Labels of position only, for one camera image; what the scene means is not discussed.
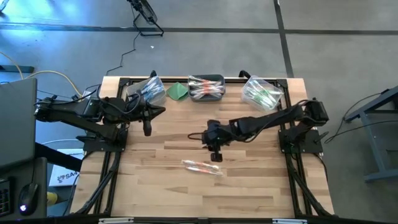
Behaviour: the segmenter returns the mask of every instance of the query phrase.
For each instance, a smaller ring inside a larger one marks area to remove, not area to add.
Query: wooden plank
[[[120,77],[104,77],[100,95],[116,96]],[[288,79],[292,104],[306,99],[304,81]],[[152,136],[145,137],[141,123],[132,123],[122,155],[112,216],[129,217],[293,217],[285,157],[279,151],[278,127],[264,130],[250,144],[233,142],[222,147],[224,176],[186,170],[182,159],[210,162],[210,153],[189,133],[206,129],[209,119],[227,124],[229,119],[262,116],[241,101],[242,84],[228,84],[219,102],[194,103],[166,99],[166,112],[152,121]],[[103,152],[83,161],[71,211],[76,211],[98,185]],[[331,213],[333,207],[323,166],[303,155],[308,187]],[[300,204],[302,193],[298,190]]]

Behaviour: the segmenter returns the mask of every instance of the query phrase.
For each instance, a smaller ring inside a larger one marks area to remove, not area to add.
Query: gray floor
[[[271,0],[151,0],[165,27],[277,28]],[[395,0],[280,0],[287,29],[396,30]],[[3,22],[131,27],[125,1],[10,0]],[[66,73],[80,90],[100,83],[106,71],[132,49],[135,32],[63,32],[0,30],[0,51],[20,65]],[[398,36],[288,35],[297,78],[304,78],[310,97],[323,101],[330,122],[320,128],[333,133],[344,112],[361,98],[398,84]],[[220,73],[235,77],[242,69],[262,77],[286,77],[278,34],[166,33],[164,38],[136,41],[124,67],[110,75],[190,75]],[[8,63],[0,58],[0,63]],[[0,81],[17,80],[0,73]],[[73,95],[61,77],[43,74],[39,89]],[[349,129],[360,124],[346,124]],[[37,123],[37,142],[71,139],[83,131],[60,123]],[[79,147],[72,143],[54,148]],[[324,145],[329,186],[337,215],[396,222],[398,181],[365,184],[363,175],[376,171],[364,130],[337,137]],[[65,203],[50,207],[60,215]]]

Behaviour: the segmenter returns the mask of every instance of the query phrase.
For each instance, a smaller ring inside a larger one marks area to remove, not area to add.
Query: green paper
[[[169,97],[175,101],[184,100],[188,96],[188,88],[181,83],[174,83],[166,91]]]

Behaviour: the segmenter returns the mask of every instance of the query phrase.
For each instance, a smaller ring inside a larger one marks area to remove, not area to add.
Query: yellow object
[[[47,192],[47,206],[55,205],[58,200],[58,195],[53,192]]]
[[[21,76],[21,79],[23,80],[23,79],[24,79],[24,76],[22,75],[21,68],[19,68],[18,64],[15,63],[15,61],[13,61],[13,59],[11,59],[10,57],[8,57],[5,53],[0,52],[0,54],[4,55],[6,58],[8,58],[8,59],[11,61],[11,63],[13,63],[13,64],[17,67],[18,72],[19,72],[19,75]],[[29,75],[29,76],[26,77],[26,78],[31,78],[31,77],[33,77],[33,76],[35,76],[35,75],[37,75],[37,74],[40,74],[40,73],[55,73],[55,74],[58,74],[58,75],[63,76],[64,78],[66,78],[66,79],[69,81],[69,83],[70,83],[70,84],[72,85],[72,87],[75,89],[75,91],[76,91],[76,93],[79,95],[79,97],[82,97],[82,94],[77,90],[75,84],[73,84],[73,82],[72,82],[65,74],[62,74],[62,73],[60,73],[60,72],[52,71],[52,70],[44,70],[44,71],[35,72],[35,73]]]

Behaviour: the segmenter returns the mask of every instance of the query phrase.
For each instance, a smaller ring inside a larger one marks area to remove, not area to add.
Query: butcher block tabletop
[[[104,77],[101,97],[116,96],[119,79]],[[304,81],[288,78],[292,104],[307,99]],[[167,89],[172,83],[164,83]],[[263,116],[241,101],[242,83],[227,83],[221,101],[195,103],[167,97],[166,111],[152,120],[152,136],[145,137],[142,123],[131,123],[126,150],[119,166],[113,217],[294,217],[285,156],[277,138],[279,126],[263,130],[255,141],[232,142],[221,147],[223,162],[210,161],[210,152],[187,135],[207,129],[206,122]],[[83,206],[100,179],[104,152],[94,152],[82,164],[71,212]],[[324,168],[317,157],[302,154],[307,185],[324,208],[333,213]],[[182,159],[221,167],[224,176],[186,170]],[[101,211],[106,205],[108,187]],[[302,193],[298,190],[304,211]]]

